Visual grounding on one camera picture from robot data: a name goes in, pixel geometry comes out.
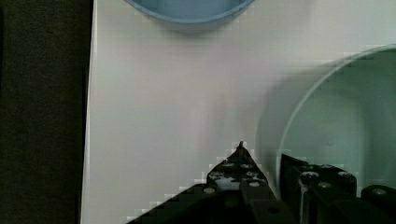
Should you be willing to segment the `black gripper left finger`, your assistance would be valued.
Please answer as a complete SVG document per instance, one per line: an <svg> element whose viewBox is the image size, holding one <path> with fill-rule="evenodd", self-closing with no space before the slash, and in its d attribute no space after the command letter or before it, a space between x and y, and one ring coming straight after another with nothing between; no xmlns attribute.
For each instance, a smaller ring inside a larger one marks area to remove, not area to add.
<svg viewBox="0 0 396 224"><path fill-rule="evenodd" d="M296 224L243 143L195 184L126 224Z"/></svg>

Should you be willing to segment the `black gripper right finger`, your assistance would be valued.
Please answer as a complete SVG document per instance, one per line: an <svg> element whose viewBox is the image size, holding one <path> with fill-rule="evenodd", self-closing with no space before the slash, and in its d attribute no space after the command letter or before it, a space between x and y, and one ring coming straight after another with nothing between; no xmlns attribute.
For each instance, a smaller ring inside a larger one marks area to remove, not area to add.
<svg viewBox="0 0 396 224"><path fill-rule="evenodd" d="M396 224L394 188L358 189L352 173L329 164L282 155L279 190L299 224Z"/></svg>

